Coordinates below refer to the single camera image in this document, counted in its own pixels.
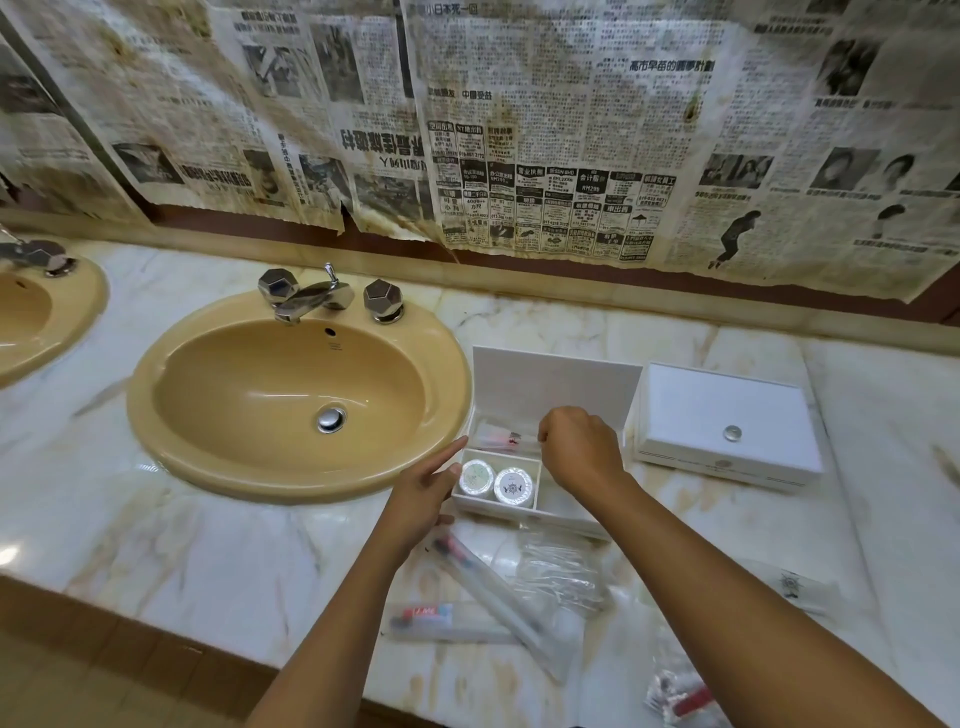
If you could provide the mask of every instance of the white box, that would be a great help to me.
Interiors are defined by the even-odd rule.
[[[623,447],[623,430],[643,368],[592,359],[578,359],[506,349],[473,347],[473,406],[467,432],[472,435],[484,417],[513,429],[536,432],[540,420],[553,407],[583,407],[610,425]],[[483,453],[490,459],[509,457]],[[477,450],[461,453],[461,462],[477,457]],[[609,540],[603,526],[577,500],[561,488],[539,459],[517,458],[530,464],[535,494],[531,508],[507,505],[491,496],[467,496],[459,488],[453,500],[462,511],[512,522],[547,523],[590,538]]]
[[[790,492],[824,469],[800,387],[654,363],[640,378],[635,454]]]

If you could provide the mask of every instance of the oval sink basin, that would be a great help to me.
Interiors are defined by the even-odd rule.
[[[161,336],[127,403],[134,433],[174,475],[232,496],[308,500],[389,485],[457,434],[469,397],[456,339],[413,303],[388,326],[355,303],[290,327],[254,291]]]
[[[71,347],[106,303],[107,280],[89,260],[56,279],[0,261],[0,387]]]

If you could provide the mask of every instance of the white marble counter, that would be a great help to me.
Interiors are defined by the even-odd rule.
[[[105,269],[110,302],[81,344],[0,391],[0,552],[15,554],[2,569],[281,666],[340,584],[386,494],[259,505],[159,470],[127,425],[127,377],[164,330],[250,290],[265,265],[108,243],[71,248]],[[729,554],[838,582],[850,603],[839,634],[960,725],[960,360],[400,282],[465,348],[658,360],[801,385],[828,462],[820,486],[789,497],[654,466],[636,464],[634,473]],[[463,518],[456,529],[496,568],[513,565],[510,528]],[[608,547],[604,560],[615,608],[588,626],[566,686],[517,646],[381,639],[365,696],[457,728],[657,725],[642,707],[652,612],[619,550]],[[415,557],[391,599],[459,594]]]

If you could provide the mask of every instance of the hand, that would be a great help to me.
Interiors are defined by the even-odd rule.
[[[540,421],[543,465],[577,500],[623,480],[616,433],[581,407],[554,407]]]
[[[453,523],[452,516],[440,515],[440,506],[453,492],[463,467],[454,463],[445,471],[437,473],[436,470],[466,444],[466,436],[454,440],[397,477],[371,538],[376,537],[379,543],[395,550],[400,564],[433,526]]]

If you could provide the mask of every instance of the sink drain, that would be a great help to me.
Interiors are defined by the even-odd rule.
[[[347,411],[341,407],[322,409],[317,415],[317,429],[324,435],[336,432],[347,421]]]

